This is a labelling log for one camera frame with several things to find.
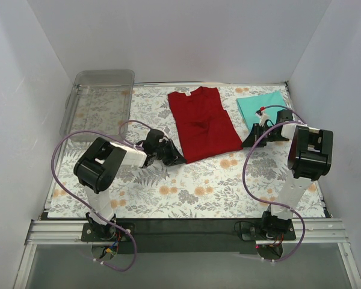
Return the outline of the red t shirt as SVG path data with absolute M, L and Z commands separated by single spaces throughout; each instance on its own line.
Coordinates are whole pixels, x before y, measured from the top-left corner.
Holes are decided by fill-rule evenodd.
M 168 104 L 188 164 L 242 149 L 217 88 L 201 86 L 190 93 L 171 92 Z

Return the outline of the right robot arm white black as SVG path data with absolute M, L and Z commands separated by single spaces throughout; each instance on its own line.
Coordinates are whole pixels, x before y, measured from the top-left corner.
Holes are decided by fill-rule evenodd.
M 255 114 L 254 123 L 242 148 L 251 151 L 263 148 L 268 143 L 290 141 L 285 183 L 274 201 L 265 201 L 268 206 L 262 217 L 251 221 L 240 221 L 235 225 L 239 236 L 245 240 L 295 239 L 292 218 L 295 207 L 305 191 L 320 177 L 329 173 L 333 156 L 333 131 L 308 126 L 302 119 L 294 120 L 296 113 L 281 105 L 276 121 L 272 122 L 265 107 Z

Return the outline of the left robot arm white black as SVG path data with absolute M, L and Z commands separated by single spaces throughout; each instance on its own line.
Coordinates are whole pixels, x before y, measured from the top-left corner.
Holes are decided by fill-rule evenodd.
M 119 169 L 142 169 L 155 160 L 162 161 L 165 166 L 186 163 L 173 140 L 157 129 L 150 129 L 144 140 L 132 145 L 111 143 L 98 137 L 76 162 L 73 172 L 84 186 L 91 206 L 86 219 L 97 238 L 112 240 L 117 232 L 109 224 L 116 221 L 109 188 Z

